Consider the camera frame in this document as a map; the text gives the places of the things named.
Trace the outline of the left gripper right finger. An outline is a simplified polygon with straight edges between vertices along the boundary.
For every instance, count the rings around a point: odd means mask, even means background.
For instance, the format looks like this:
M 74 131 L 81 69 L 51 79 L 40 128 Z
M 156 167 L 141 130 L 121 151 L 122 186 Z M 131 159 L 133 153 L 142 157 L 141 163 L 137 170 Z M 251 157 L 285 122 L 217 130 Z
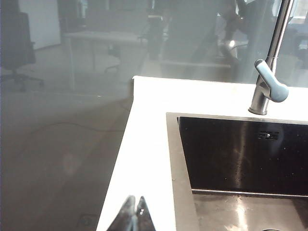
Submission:
M 140 197 L 136 217 L 138 231 L 156 231 L 144 196 Z

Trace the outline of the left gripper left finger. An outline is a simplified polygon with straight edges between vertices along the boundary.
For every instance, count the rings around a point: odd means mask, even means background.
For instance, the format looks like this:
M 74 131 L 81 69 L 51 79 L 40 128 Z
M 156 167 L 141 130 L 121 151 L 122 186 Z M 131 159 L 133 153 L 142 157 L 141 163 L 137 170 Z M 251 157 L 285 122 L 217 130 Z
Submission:
M 122 204 L 118 214 L 107 229 L 108 231 L 136 231 L 135 196 L 130 195 Z

